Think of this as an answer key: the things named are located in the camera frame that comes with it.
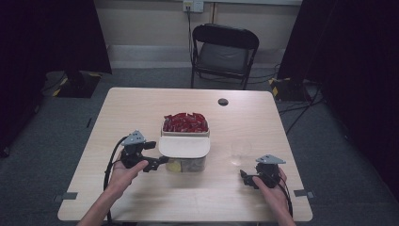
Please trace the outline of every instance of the handheld controller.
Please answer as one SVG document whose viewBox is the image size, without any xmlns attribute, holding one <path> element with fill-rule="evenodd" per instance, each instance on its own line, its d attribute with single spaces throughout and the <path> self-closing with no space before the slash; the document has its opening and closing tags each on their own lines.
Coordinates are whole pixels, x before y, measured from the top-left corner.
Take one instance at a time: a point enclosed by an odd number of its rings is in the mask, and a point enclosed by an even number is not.
<svg viewBox="0 0 399 226">
<path fill-rule="evenodd" d="M 143 171 L 149 172 L 150 170 L 158 170 L 159 165 L 168 162 L 168 157 L 166 156 L 151 158 L 146 157 L 141 153 L 143 150 L 155 148 L 156 142 L 146 142 L 146 139 L 138 130 L 135 130 L 125 140 L 123 140 L 121 145 L 124 148 L 121 152 L 120 161 L 127 169 L 132 168 L 142 160 L 147 160 L 149 162 L 149 165 L 144 168 Z"/>
<path fill-rule="evenodd" d="M 280 180 L 278 164 L 284 164 L 285 161 L 271 154 L 260 157 L 256 159 L 256 161 L 258 162 L 258 165 L 256 165 L 255 169 L 258 175 L 247 175 L 246 172 L 240 169 L 241 178 L 244 180 L 244 185 L 253 186 L 254 189 L 259 189 L 252 181 L 252 177 L 258 176 L 262 179 L 266 186 L 270 188 L 275 187 Z"/>
</svg>

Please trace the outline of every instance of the white wall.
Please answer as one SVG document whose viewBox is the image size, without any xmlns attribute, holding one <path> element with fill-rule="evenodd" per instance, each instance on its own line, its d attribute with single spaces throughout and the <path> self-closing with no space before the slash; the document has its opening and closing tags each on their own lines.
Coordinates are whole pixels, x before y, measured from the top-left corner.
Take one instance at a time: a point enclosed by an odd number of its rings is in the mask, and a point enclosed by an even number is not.
<svg viewBox="0 0 399 226">
<path fill-rule="evenodd" d="M 181 1 L 96 0 L 100 24 L 108 45 L 175 46 L 188 50 L 188 20 Z M 191 13 L 191 28 L 210 23 L 213 3 L 203 13 Z M 279 62 L 299 6 L 217 3 L 217 24 L 243 27 L 260 39 L 258 62 Z"/>
</svg>

